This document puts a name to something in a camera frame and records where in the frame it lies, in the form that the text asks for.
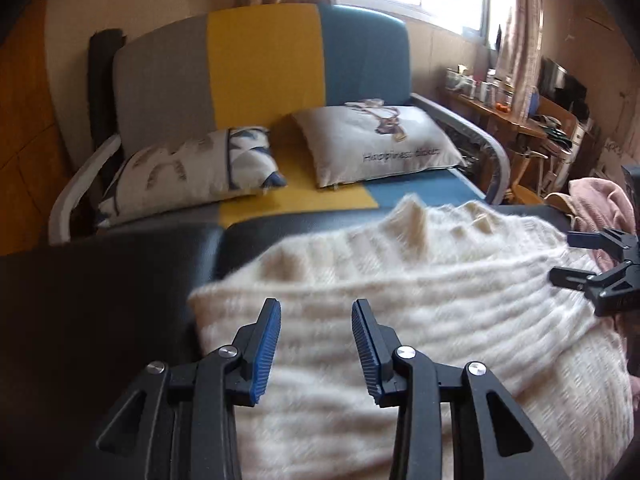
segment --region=white pillow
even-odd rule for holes
[[[140,150],[104,194],[98,226],[285,186],[267,132],[261,126],[230,128]]]
[[[396,112],[397,126],[378,119]],[[293,117],[313,155],[319,187],[464,164],[453,142],[420,108],[353,104],[310,108]]]

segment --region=metal screw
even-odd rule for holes
[[[146,366],[146,371],[153,375],[159,375],[164,372],[164,363],[162,361],[151,361]]]
[[[413,359],[415,357],[415,348],[411,346],[399,346],[396,348],[396,354],[402,359]]]
[[[218,355],[225,359],[231,359],[232,357],[236,357],[238,355],[238,349],[235,346],[225,345],[220,350],[218,350]]]
[[[486,373],[486,366],[478,362],[469,363],[468,369],[473,375],[484,375]]]

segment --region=window sill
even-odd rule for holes
[[[386,12],[387,14],[395,14],[397,16],[411,18],[412,20],[419,20],[420,22],[426,22],[430,25],[444,28],[449,32],[462,36],[468,41],[484,43],[484,38],[477,30],[472,30],[470,28],[448,22],[447,20],[433,16],[432,14],[418,9],[417,7],[404,5],[399,2],[393,2],[391,0],[337,0],[337,3],[340,5],[379,10],[381,12]]]

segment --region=pink cloth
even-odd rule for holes
[[[575,226],[583,233],[600,231],[605,227],[636,234],[634,208],[623,189],[610,180],[581,178],[569,182],[569,195],[577,215]],[[602,271],[612,269],[616,263],[605,251],[593,251],[596,263]],[[637,323],[637,313],[616,316],[616,325],[622,335],[632,330]],[[634,409],[640,404],[640,379],[629,376]]]

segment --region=cream knitted garment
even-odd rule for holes
[[[600,480],[633,433],[619,336],[552,266],[596,270],[538,218],[469,202],[426,208],[405,197],[383,221],[286,238],[226,280],[194,291],[205,352],[282,304],[266,394],[236,408],[245,479],[386,479],[396,409],[367,395],[351,303],[435,362],[481,360],[504,383],[574,480]],[[448,410],[444,471],[452,478]]]

